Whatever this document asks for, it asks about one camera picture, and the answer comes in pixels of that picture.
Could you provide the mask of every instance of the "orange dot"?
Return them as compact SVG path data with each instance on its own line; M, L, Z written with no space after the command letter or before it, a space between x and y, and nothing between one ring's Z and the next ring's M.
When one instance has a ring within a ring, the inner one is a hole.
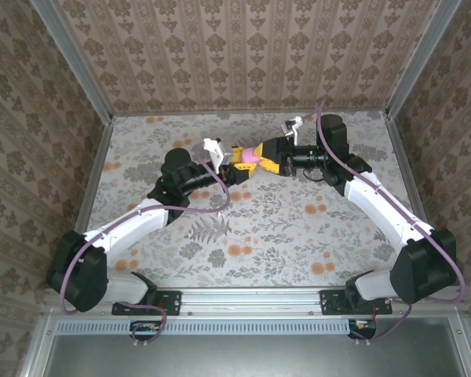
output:
M335 264L334 263L331 263L331 262L328 262L327 263L327 271L329 273L332 273L333 271L335 271Z
M110 163L110 162L104 163L104 165L103 165L103 171L109 171L109 170L111 170L112 165L113 165L113 163Z
M324 273L324 266L323 266L323 263L319 263L319 262L314 262L311 264L311 272L314 274L314 275L321 275Z
M238 245L230 245L228 247L228 255L231 257L236 257L241 254L241 247Z
M307 204L305 206L305 213L306 214L315 214L317 212L316 207L312 204Z
M231 192L230 199L232 202L239 202L241 200L241 193L239 191Z
M115 263L115 270L117 270L117 271L126 271L127 270L127 260L119 259Z

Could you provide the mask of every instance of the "floral wallpaper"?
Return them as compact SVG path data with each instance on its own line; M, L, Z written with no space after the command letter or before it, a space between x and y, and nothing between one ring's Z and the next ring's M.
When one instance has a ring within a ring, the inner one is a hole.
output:
M429 220L457 237L471 302L471 0L462 1L396 122Z
M35 327L59 236L75 224L102 124L38 14L0 1L0 376Z
M114 118L89 228L135 207L154 187L170 149L190 151L205 137L220 137L226 146L256 146L282 136L280 125L295 115ZM408 205L382 112L340 115L352 151ZM302 126L301 144L316 143L314 124ZM258 168L230 192L232 203L221 215L183 214L135 243L110 267L139 271L160 287L275 287L339 285L394 262L394 250L361 210L324 182L307 181L301 171L284 178ZM211 185L193 192L190 200L190 207L219 207L225 195Z
M55 0L112 112L384 108L438 0Z

